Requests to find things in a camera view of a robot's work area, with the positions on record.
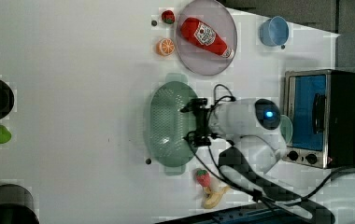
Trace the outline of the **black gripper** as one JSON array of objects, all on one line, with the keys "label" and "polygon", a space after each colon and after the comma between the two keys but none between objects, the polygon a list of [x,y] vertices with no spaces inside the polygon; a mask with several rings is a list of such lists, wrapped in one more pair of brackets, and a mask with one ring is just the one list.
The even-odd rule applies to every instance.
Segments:
[{"label": "black gripper", "polygon": [[206,107],[206,98],[191,99],[183,108],[180,109],[181,113],[188,113],[193,111],[196,122],[196,130],[188,132],[184,140],[194,147],[210,147],[211,141],[208,136],[212,134],[209,126],[213,107]]}]

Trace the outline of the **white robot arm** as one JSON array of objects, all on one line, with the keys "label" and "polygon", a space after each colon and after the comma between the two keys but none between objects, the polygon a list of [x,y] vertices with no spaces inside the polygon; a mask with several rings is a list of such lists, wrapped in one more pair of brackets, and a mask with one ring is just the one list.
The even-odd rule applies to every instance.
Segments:
[{"label": "white robot arm", "polygon": [[191,99],[180,111],[195,116],[196,129],[185,136],[189,148],[210,147],[217,138],[230,144],[211,158],[216,178],[307,224],[355,224],[355,165],[333,168],[302,196],[268,174],[288,154],[274,102],[224,96],[211,107],[206,103],[206,98]]}]

